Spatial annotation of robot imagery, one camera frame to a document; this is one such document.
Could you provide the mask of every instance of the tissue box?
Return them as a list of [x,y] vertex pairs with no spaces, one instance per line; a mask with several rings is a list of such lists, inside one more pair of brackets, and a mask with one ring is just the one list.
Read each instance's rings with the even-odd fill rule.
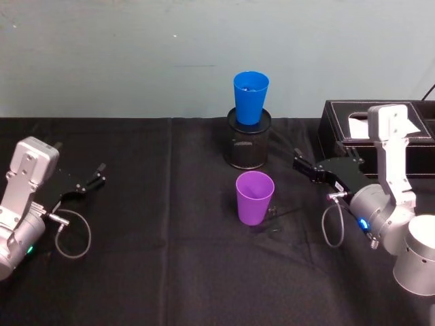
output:
[[326,101],[317,133],[323,157],[346,156],[346,149],[354,147],[365,161],[361,171],[377,177],[377,151],[368,138],[367,112],[372,106],[386,104],[406,105],[409,132],[417,131],[408,135],[408,178],[435,177],[434,101]]

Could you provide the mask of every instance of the mesh cup holder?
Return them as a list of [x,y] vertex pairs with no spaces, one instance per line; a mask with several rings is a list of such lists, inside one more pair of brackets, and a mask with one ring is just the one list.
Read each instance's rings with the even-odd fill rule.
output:
[[271,115],[263,109],[261,120],[253,126],[236,120],[236,109],[228,113],[229,135],[224,154],[227,163],[242,170],[261,167],[267,161]]

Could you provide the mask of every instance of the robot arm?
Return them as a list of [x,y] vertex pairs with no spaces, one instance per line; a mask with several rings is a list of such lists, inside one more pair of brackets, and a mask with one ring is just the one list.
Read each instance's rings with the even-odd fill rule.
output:
[[[71,189],[70,183],[57,177],[65,175],[59,173],[60,169],[56,170],[58,158],[57,148],[34,137],[20,141],[15,148],[10,170],[6,174],[7,187],[0,204],[0,280],[14,271],[44,233],[46,227],[43,218],[60,223],[59,230],[69,225],[67,220],[53,214],[66,195],[85,194],[95,184],[101,185],[105,181],[100,169],[92,182],[76,187],[73,181]],[[46,187],[50,183],[45,185],[51,176],[56,176],[55,181],[61,180],[54,182],[55,188]],[[33,201],[38,198],[36,192],[42,195],[44,205]]]
[[380,242],[390,254],[398,256],[396,281],[417,295],[435,295],[435,216],[415,216],[416,196],[406,178],[408,139],[403,127],[407,115],[404,105],[369,109],[369,136],[377,148],[379,183],[355,170],[355,163],[360,162],[355,155],[311,167],[305,160],[302,169],[303,158],[296,152],[293,166],[310,177],[318,175],[319,168],[325,170],[321,175],[330,175],[328,178],[311,180],[328,183],[338,191],[328,194],[328,199],[340,197],[349,205],[373,249]]

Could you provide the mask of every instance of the table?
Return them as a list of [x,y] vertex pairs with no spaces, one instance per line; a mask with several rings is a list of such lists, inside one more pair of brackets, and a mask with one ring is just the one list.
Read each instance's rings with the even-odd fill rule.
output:
[[[33,135],[63,143],[59,166],[71,174],[106,163],[107,184],[73,203],[92,228],[89,254],[64,259],[48,228],[0,283],[0,325],[428,325],[435,301],[402,290],[394,258],[372,251],[352,218],[341,248],[325,244],[330,189],[292,169],[292,146],[318,155],[318,122],[273,120],[261,170],[281,216],[249,228],[235,213],[241,171],[222,158],[224,118],[1,120],[0,171]],[[419,213],[435,212],[433,181],[412,184]],[[338,217],[327,226],[337,239]]]

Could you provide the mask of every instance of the purple cup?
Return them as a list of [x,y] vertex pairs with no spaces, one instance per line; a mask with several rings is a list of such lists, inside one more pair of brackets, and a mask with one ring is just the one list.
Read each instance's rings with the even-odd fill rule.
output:
[[275,184],[265,173],[249,171],[242,173],[236,180],[237,210],[239,219],[246,225],[263,222]]

